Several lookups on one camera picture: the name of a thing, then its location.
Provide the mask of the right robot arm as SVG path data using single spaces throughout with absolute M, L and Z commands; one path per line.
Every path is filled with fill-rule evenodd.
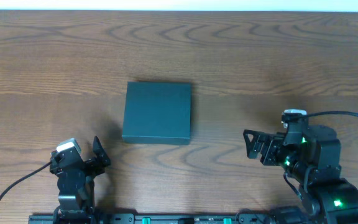
M 358 190 L 341 177 L 341 143 L 335 130 L 310 125 L 308 119 L 287 122 L 284 133 L 243 132 L 247 157 L 265 166 L 280 166 L 306 210 L 309 223 L 358 223 Z

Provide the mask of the black gift box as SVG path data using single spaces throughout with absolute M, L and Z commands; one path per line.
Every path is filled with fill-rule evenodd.
M 189 83 L 129 82 L 123 140 L 131 144 L 189 144 L 191 100 Z

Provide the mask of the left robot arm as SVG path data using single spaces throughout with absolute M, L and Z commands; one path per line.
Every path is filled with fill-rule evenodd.
M 74 138 L 51 152 L 50 172 L 58 177 L 60 204 L 53 212 L 53 223 L 109 222 L 109 215 L 96 208 L 94 199 L 94 178 L 111 165 L 98 137 L 93 140 L 93 153 L 94 157 L 84 161 Z

